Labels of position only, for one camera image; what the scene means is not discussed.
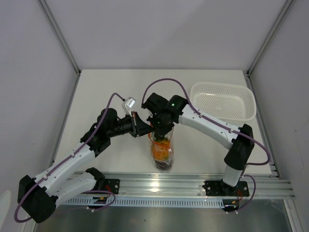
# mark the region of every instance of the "white mesh basket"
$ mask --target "white mesh basket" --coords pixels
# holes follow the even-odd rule
[[[202,111],[228,121],[245,122],[256,114],[254,95],[243,86],[199,82],[191,88],[190,101]]]

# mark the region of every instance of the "floor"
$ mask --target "floor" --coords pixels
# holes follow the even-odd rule
[[[221,209],[61,206],[36,232],[291,232],[282,200],[255,200],[238,215]]]

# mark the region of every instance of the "clear plastic cup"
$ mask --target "clear plastic cup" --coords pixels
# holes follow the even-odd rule
[[[154,158],[156,167],[163,171],[170,170],[174,162],[173,130],[160,139],[155,138],[154,132],[150,134],[151,155]]]

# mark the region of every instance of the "gray wall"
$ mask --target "gray wall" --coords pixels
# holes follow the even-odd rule
[[[309,230],[309,1],[297,0],[253,72],[253,86],[275,147]]]
[[[16,232],[19,180],[49,165],[76,80],[35,0],[0,2],[0,70],[0,195],[12,191],[1,231]]]
[[[285,0],[47,0],[81,69],[247,70]]]

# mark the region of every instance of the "orange vegetable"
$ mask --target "orange vegetable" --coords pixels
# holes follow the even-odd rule
[[[169,159],[169,144],[170,141],[163,140],[160,142],[152,142],[151,144],[151,153],[156,160],[166,161]]]

